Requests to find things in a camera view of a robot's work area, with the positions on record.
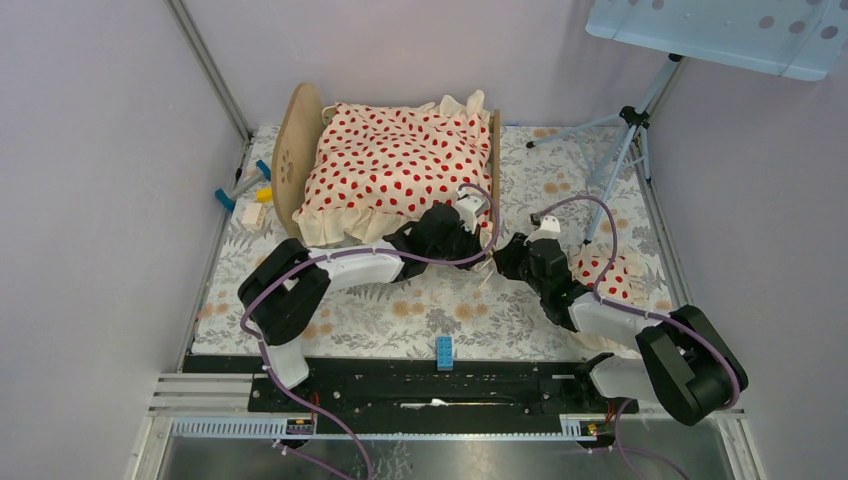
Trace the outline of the large strawberry print cushion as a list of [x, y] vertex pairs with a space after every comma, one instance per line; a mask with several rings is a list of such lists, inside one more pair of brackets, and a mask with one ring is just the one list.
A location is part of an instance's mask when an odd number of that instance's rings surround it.
[[436, 204], [455, 205], [464, 183], [491, 189], [484, 101], [476, 90], [465, 102], [446, 95], [418, 107], [337, 103], [292, 215], [304, 243], [371, 243]]

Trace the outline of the wooden pet bed frame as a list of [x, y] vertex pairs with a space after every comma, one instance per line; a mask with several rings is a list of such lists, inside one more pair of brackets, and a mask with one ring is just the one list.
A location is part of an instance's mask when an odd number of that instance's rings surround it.
[[[317, 142], [334, 114], [336, 104], [325, 105], [317, 86], [310, 83], [299, 85], [292, 95], [276, 139], [272, 160], [273, 204], [286, 233], [301, 241], [300, 229], [292, 215], [304, 200], [305, 180], [314, 166]], [[500, 180], [500, 112], [490, 112], [494, 140], [490, 154], [493, 183], [491, 189], [486, 190], [497, 198]]]

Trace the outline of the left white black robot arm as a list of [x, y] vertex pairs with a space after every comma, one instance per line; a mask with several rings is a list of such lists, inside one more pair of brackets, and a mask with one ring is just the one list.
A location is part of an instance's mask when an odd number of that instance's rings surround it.
[[474, 195], [436, 204], [369, 245], [309, 249], [294, 238], [280, 243], [237, 291], [245, 308], [243, 330], [258, 340], [266, 369], [276, 377], [272, 398], [288, 411], [309, 401], [302, 334], [327, 294], [404, 282], [431, 265], [471, 268], [487, 252], [478, 221], [489, 207]]

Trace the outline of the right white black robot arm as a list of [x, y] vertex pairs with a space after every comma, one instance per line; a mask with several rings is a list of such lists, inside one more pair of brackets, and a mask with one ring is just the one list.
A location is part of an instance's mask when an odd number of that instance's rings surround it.
[[706, 314], [693, 305], [668, 313], [612, 306], [572, 275], [558, 241], [517, 233], [494, 254], [497, 271], [526, 283], [546, 317], [574, 333], [597, 335], [638, 352], [636, 359], [603, 353], [587, 362], [573, 386], [575, 402], [597, 412], [612, 398], [660, 404], [692, 426], [734, 405], [748, 387], [745, 369]]

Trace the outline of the small strawberry print pillow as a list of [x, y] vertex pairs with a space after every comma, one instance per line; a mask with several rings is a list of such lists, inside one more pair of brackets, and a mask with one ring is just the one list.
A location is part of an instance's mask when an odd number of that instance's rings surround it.
[[[608, 247], [582, 245], [569, 250], [569, 270], [574, 279], [589, 289], [594, 288], [598, 275], [607, 265], [611, 254]], [[608, 272], [600, 282], [602, 297], [617, 302], [647, 307], [649, 295], [641, 280], [646, 264], [643, 256], [630, 247], [619, 250]], [[600, 352], [623, 349], [623, 346], [596, 334], [574, 333], [575, 340], [588, 350]]]

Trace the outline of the floral table mat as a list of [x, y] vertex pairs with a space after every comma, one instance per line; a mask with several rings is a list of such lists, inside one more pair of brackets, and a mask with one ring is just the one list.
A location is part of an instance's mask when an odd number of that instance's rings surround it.
[[[506, 126], [501, 131], [500, 205], [502, 240], [530, 232], [530, 215], [553, 206], [562, 225], [566, 249], [583, 239], [593, 205], [575, 201], [589, 174], [573, 139], [554, 140], [527, 149], [530, 140], [552, 134], [547, 128]], [[617, 136], [613, 127], [581, 134], [589, 156], [602, 156]], [[243, 307], [237, 291], [266, 256], [286, 238], [273, 209], [263, 228], [246, 229], [241, 218], [253, 201], [238, 201], [197, 315], [191, 345], [195, 355], [254, 355], [256, 340], [240, 327]], [[602, 221], [594, 245], [619, 250], [630, 247], [644, 258], [641, 280], [651, 310], [673, 306], [660, 258], [657, 235], [650, 223], [640, 178], [632, 169], [618, 177], [609, 199], [612, 220]], [[574, 333], [553, 325], [537, 296], [526, 285], [499, 276], [492, 265], [470, 271], [434, 265], [402, 283], [371, 284], [327, 295], [302, 334], [309, 356], [431, 358], [438, 336], [451, 336], [461, 359], [580, 360], [598, 352], [582, 347]]]

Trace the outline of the blue toy brick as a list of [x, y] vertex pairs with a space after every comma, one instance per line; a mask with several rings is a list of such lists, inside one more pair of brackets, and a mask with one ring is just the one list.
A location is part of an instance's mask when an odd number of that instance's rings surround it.
[[451, 336], [436, 338], [436, 370], [447, 372], [454, 369], [454, 342]]

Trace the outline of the grey tripod stand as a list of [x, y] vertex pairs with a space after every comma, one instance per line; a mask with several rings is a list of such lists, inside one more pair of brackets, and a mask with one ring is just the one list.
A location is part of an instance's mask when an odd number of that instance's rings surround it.
[[[573, 139], [578, 146], [581, 158], [589, 169], [589, 177], [586, 185], [588, 187], [595, 186], [600, 188], [600, 199], [603, 202], [607, 202], [610, 199], [618, 176], [625, 168], [641, 170], [643, 179], [650, 183], [652, 173], [647, 145], [648, 129], [651, 124], [649, 108], [659, 100], [663, 90], [669, 85], [683, 59], [684, 57], [682, 55], [669, 54], [658, 74], [646, 89], [641, 101], [636, 106], [625, 105], [618, 113], [578, 126], [566, 127], [544, 138], [530, 140], [526, 143], [526, 148], [534, 149], [544, 143], [559, 139]], [[618, 128], [617, 136], [601, 159], [596, 160], [589, 156], [580, 135], [594, 128], [613, 125]]]

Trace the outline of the yellow toy block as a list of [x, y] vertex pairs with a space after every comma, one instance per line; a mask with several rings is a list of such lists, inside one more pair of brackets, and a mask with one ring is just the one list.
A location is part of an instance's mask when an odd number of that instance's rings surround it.
[[256, 192], [256, 201], [259, 203], [268, 203], [273, 201], [273, 191], [271, 187], [266, 187]]

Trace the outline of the beige wooden toy block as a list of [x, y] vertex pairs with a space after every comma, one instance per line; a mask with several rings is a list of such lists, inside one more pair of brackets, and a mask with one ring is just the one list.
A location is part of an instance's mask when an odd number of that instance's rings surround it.
[[259, 231], [263, 228], [266, 215], [265, 205], [262, 203], [250, 203], [241, 218], [242, 225], [250, 231]]

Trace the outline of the light blue perforated tray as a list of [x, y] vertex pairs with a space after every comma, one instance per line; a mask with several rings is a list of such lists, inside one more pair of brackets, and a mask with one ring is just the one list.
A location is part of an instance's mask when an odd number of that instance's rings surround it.
[[840, 0], [596, 1], [596, 37], [801, 81], [820, 81], [847, 45]]

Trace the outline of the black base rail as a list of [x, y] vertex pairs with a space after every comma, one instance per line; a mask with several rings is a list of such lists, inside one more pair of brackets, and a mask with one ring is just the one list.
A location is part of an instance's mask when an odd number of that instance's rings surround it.
[[283, 394], [261, 372], [257, 356], [190, 355], [192, 374], [247, 374], [250, 413], [289, 414], [295, 436], [377, 435], [565, 436], [594, 438], [619, 411], [637, 402], [604, 397], [580, 362], [456, 361], [449, 371], [433, 360], [310, 358], [298, 397], [332, 420]]

